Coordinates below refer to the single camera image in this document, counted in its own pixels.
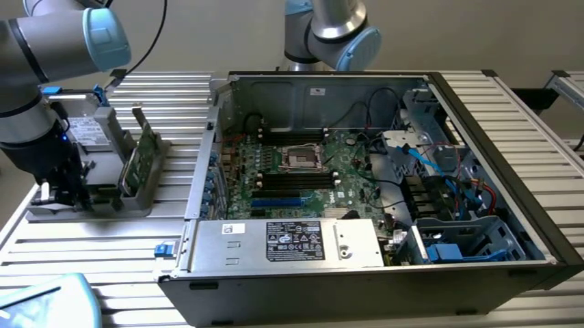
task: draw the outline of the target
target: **warning label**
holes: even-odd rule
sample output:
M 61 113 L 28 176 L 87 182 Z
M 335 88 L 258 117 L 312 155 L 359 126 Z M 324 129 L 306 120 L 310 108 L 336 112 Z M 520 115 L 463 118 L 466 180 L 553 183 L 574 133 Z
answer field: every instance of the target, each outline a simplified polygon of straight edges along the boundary
M 266 258 L 270 262 L 324 259 L 319 221 L 267 222 Z
M 107 146 L 108 138 L 93 118 L 69 118 L 69 130 L 75 140 L 84 146 Z

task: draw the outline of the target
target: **small white sticker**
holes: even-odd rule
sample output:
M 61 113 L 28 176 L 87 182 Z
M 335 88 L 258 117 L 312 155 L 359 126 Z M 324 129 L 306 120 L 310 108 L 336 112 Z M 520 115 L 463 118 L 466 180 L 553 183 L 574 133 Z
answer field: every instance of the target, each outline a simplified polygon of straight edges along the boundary
M 220 234 L 244 234 L 244 233 L 246 233 L 244 223 L 223 224 L 223 229 L 220 230 Z
M 84 146 L 107 146 L 108 138 L 103 133 L 101 126 L 93 118 L 68 118 L 76 142 Z
M 310 88 L 310 96 L 324 96 L 326 89 L 319 87 Z

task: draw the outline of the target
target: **motherboard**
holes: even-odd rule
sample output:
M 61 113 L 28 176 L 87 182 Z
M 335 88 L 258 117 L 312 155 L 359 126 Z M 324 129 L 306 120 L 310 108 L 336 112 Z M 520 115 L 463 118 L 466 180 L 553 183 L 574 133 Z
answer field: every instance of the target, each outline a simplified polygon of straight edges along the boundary
M 383 220 L 363 133 L 332 131 L 319 143 L 268 145 L 258 136 L 235 137 L 222 154 L 230 204 L 227 219 L 355 215 Z

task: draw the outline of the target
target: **power supply label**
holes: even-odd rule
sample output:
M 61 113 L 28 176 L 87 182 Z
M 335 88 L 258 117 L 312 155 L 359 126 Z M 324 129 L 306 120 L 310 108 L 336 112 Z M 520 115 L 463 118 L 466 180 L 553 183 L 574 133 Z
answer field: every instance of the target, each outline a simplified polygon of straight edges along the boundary
M 320 222 L 267 222 L 266 244 L 270 262 L 323 260 Z

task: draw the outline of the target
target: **robotic arm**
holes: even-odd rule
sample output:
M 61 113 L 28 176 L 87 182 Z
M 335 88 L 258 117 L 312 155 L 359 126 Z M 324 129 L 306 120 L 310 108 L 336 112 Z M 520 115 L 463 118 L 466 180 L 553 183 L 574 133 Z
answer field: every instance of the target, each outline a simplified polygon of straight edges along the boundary
M 363 70 L 381 48 L 381 34 L 366 21 L 361 0 L 286 0 L 282 70 Z
M 24 0 L 30 15 L 0 20 L 0 149 L 41 185 L 59 185 L 57 202 L 88 197 L 65 117 L 38 84 L 125 65 L 131 50 L 109 9 L 97 0 Z

